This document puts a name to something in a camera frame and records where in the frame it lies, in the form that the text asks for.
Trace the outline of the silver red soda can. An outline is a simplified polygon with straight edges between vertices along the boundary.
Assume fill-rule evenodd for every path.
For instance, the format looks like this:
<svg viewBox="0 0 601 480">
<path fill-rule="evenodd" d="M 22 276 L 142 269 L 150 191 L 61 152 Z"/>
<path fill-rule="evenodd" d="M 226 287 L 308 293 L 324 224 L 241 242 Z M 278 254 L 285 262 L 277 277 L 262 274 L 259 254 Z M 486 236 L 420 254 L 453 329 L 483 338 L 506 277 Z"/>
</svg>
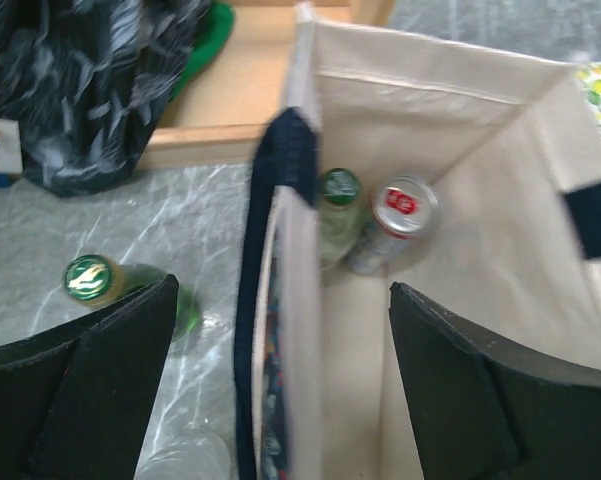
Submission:
<svg viewBox="0 0 601 480">
<path fill-rule="evenodd" d="M 413 175 L 396 174 L 371 197 L 369 217 L 345 256 L 358 275 L 373 275 L 434 227 L 439 210 L 433 188 Z"/>
</svg>

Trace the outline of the clear soda water bottle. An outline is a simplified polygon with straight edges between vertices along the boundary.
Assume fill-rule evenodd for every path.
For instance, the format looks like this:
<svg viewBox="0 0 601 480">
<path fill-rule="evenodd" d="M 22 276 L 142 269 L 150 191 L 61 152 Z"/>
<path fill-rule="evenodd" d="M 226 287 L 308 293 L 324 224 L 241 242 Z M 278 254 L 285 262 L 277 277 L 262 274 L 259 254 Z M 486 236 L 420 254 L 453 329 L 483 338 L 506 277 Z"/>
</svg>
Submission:
<svg viewBox="0 0 601 480">
<path fill-rule="evenodd" d="M 336 266 L 356 243 L 361 229 L 361 184 L 349 169 L 333 168 L 319 180 L 320 263 L 323 271 Z"/>
</svg>

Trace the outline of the beige canvas tote bag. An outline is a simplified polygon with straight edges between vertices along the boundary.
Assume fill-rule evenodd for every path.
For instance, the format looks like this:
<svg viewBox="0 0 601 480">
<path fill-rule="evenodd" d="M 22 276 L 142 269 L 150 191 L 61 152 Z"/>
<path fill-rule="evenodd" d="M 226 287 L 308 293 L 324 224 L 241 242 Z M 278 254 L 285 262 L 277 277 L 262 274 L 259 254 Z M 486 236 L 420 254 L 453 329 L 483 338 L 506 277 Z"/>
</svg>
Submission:
<svg viewBox="0 0 601 480">
<path fill-rule="evenodd" d="M 283 109 L 252 164 L 237 475 L 428 479 L 392 285 L 601 370 L 601 133 L 573 63 L 330 21 L 307 2 L 296 18 Z M 359 236 L 373 193 L 402 173 L 435 191 L 433 229 L 373 275 L 345 257 L 323 271 L 318 188 L 333 168 L 360 181 Z"/>
</svg>

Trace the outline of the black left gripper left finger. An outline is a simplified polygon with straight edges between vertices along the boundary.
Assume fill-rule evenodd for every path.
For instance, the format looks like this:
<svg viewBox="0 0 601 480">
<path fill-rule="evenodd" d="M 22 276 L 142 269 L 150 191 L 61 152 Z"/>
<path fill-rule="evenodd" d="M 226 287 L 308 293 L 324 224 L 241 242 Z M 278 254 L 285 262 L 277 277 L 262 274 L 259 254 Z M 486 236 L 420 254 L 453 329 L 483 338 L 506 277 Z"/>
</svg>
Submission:
<svg viewBox="0 0 601 480">
<path fill-rule="evenodd" d="M 131 479 L 176 320 L 168 275 L 0 346 L 0 479 Z"/>
</svg>

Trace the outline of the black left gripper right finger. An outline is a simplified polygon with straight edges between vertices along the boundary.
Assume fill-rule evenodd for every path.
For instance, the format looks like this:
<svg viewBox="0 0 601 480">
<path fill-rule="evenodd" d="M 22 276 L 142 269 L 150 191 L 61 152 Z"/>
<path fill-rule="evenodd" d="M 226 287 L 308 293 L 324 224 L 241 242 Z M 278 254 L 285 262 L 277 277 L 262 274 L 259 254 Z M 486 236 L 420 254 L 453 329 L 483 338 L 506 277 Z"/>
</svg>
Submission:
<svg viewBox="0 0 601 480">
<path fill-rule="evenodd" d="M 601 370 L 538 352 L 403 283 L 389 318 L 428 479 L 601 479 Z"/>
</svg>

